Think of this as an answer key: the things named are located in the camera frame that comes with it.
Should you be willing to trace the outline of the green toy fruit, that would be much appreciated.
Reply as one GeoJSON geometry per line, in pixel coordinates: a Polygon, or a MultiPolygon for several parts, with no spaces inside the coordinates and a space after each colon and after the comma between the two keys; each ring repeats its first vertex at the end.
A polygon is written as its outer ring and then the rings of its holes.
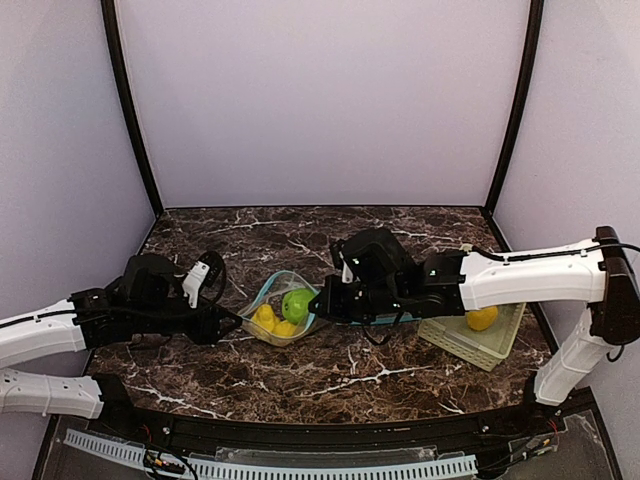
{"type": "Polygon", "coordinates": [[[298,325],[307,319],[308,305],[316,294],[309,289],[299,288],[286,293],[282,299],[281,312],[284,319],[293,325],[298,325]]]}

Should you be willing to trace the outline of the clear zip bag blue zipper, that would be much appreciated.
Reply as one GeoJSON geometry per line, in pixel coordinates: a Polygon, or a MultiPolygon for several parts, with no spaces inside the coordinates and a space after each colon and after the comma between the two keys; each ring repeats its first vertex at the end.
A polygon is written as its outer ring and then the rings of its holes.
{"type": "Polygon", "coordinates": [[[316,295],[319,293],[315,287],[295,272],[282,270],[271,275],[263,284],[253,302],[238,313],[244,319],[241,328],[254,338],[275,347],[286,347],[325,328],[328,325],[327,321],[309,313],[306,320],[296,325],[296,336],[293,339],[277,340],[271,333],[251,321],[256,309],[265,303],[272,306],[280,321],[286,321],[281,312],[282,299],[289,291],[299,288],[312,290],[316,295]]]}

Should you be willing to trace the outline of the yellow toy pear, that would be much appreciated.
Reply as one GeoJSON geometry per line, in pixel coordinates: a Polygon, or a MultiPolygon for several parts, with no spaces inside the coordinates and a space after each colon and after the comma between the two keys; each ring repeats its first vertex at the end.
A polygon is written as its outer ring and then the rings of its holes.
{"type": "Polygon", "coordinates": [[[290,340],[296,336],[296,331],[297,326],[295,324],[288,321],[280,321],[274,326],[271,334],[277,340],[290,340]]]}

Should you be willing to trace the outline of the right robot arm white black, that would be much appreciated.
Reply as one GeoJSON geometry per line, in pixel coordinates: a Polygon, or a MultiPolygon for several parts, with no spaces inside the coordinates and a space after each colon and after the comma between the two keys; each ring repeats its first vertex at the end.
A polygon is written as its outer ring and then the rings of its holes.
{"type": "Polygon", "coordinates": [[[459,316],[483,308],[580,301],[579,321],[533,377],[533,401],[562,404],[616,346],[639,338],[639,286],[609,226],[591,239],[525,252],[490,253],[476,246],[418,262],[386,228],[334,242],[339,274],[329,275],[309,303],[311,313],[339,324],[372,325],[381,317],[459,316]]]}

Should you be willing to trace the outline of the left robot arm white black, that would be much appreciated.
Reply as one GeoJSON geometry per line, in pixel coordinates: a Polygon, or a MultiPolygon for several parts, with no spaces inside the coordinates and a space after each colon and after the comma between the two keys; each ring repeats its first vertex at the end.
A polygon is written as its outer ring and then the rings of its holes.
{"type": "Polygon", "coordinates": [[[80,291],[2,320],[2,412],[97,419],[105,407],[127,402],[126,389],[114,376],[70,378],[15,367],[144,335],[184,335],[196,345],[214,345],[243,323],[242,317],[201,295],[204,288],[224,288],[226,278],[224,260],[214,251],[202,254],[186,274],[164,256],[135,255],[105,288],[80,291]]]}

